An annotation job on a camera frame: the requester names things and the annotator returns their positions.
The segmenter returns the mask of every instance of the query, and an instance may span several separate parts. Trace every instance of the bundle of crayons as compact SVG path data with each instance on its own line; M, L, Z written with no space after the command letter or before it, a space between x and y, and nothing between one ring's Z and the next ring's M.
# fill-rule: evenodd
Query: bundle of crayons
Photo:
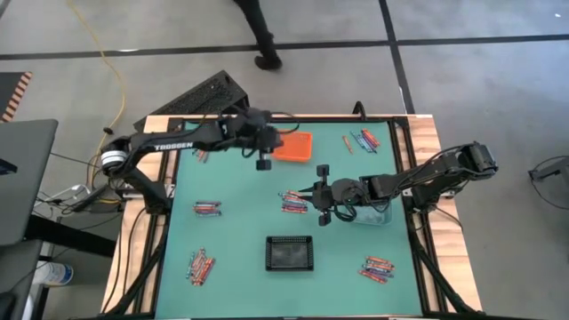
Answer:
M219 201L196 201L194 212L198 217L221 216L220 205L221 202Z
M197 156L197 161L198 162L203 162L204 164L207 162L207 157L210 155L209 152L205 152L203 150L194 150L194 152L192 152L193 156Z
M205 279L212 271L214 258L205 256L205 248L199 248L197 253L192 252L189 259L188 271L186 272L186 279L189 279L193 285L204 285Z
M306 213L309 210L307 202L300 199L302 194L287 190L286 192L279 192L278 195L283 199L282 212L292 213Z
M380 284L385 284L388 278L394 277L393 271L395 271L395 266L389 260L382 258L367 256L362 268L363 270L358 271L360 275L366 276Z
M365 151L367 151L368 153L372 152L377 153L375 149L380 146L380 142L377 139L375 139L375 137L372 135L372 133L369 130L363 129L362 132L359 134L352 131L350 131L349 133L352 135L352 137L354 137L357 144L360 147L362 147ZM346 136L343 136L342 138L344 139L344 142L348 147L349 153L354 153L352 147L349 145Z

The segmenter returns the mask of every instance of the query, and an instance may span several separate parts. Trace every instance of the black shoe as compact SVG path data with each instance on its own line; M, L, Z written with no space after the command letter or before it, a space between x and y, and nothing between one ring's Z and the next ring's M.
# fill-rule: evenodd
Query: black shoe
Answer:
M261 56L255 57L255 65L261 70L279 70L283 66L283 62L278 58L265 58Z

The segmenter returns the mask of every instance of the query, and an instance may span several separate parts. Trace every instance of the black pants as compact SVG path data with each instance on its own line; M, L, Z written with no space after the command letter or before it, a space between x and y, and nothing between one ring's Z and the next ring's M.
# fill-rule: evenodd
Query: black pants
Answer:
M257 39L260 54L267 59L276 58L275 44L273 35L268 32L267 22L260 10L259 0L233 0L241 8L251 31Z

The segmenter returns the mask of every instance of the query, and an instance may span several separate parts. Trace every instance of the white cylinder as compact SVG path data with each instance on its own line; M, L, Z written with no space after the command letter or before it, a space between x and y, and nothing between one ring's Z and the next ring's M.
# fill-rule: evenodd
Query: white cylinder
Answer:
M33 284L62 286L73 278L73 267L56 262L38 261Z

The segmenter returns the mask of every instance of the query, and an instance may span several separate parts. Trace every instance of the black tray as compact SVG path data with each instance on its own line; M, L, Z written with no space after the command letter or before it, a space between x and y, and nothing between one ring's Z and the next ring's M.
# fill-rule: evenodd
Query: black tray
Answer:
M267 236L267 271L312 271L312 236Z

